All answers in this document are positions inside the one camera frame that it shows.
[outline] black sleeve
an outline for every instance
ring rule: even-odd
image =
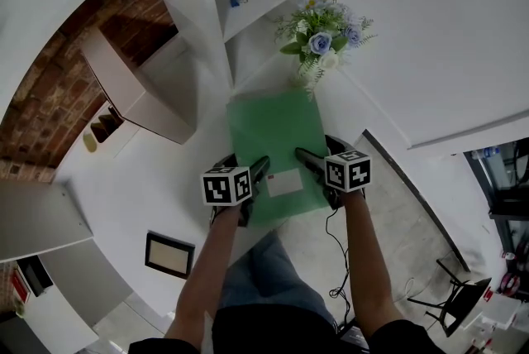
[[[386,352],[444,354],[430,339],[422,326],[407,320],[396,320],[376,331],[368,340],[372,354]]]
[[[129,354],[200,354],[189,342],[179,339],[151,338],[144,341],[134,342],[129,348]]]

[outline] blue binder clip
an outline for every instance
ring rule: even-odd
[[[230,0],[230,5],[232,7],[239,7],[241,4],[246,4],[248,0]]]

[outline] gray floor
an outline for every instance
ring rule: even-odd
[[[391,276],[396,305],[406,318],[424,326],[445,352],[465,352],[470,345],[469,335],[458,331],[446,338],[441,326],[425,316],[427,308],[409,303],[405,298],[416,295],[431,303],[447,298],[449,278],[437,266],[438,258],[444,259],[449,269],[460,277],[469,277],[462,273],[462,267],[424,208],[383,157],[364,138],[356,147],[373,156],[374,182],[365,191],[366,199]],[[279,229],[279,235],[299,275],[322,295],[339,323],[344,318],[345,302],[332,299],[328,293],[341,285],[346,270],[340,248],[325,233],[325,221],[330,213],[324,209],[291,218]],[[346,247],[343,211],[329,221],[329,231]],[[349,285],[346,293],[350,300]],[[162,336],[170,321],[170,317],[160,318],[133,294],[94,328],[101,341],[89,347],[88,352],[116,354],[119,348],[126,351],[131,342]]]

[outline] white flower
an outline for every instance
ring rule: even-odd
[[[334,70],[340,64],[340,57],[331,48],[327,53],[320,57],[318,66],[322,70]]]

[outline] green mat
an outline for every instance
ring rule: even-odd
[[[294,155],[297,146],[321,156],[327,153],[316,100],[309,101],[306,92],[294,90],[234,101],[227,106],[227,115],[239,165],[250,166],[264,155],[270,157],[269,177],[259,185],[260,195],[255,201],[251,226],[265,225],[328,205],[313,174]],[[277,175],[288,170],[288,174]],[[294,176],[296,179],[287,179],[289,183],[284,186],[287,188],[292,181],[298,180],[297,173],[303,185],[301,190],[270,196],[272,187],[269,184],[277,188],[279,182],[286,181],[286,176]],[[271,175],[272,179],[278,179],[269,182]]]

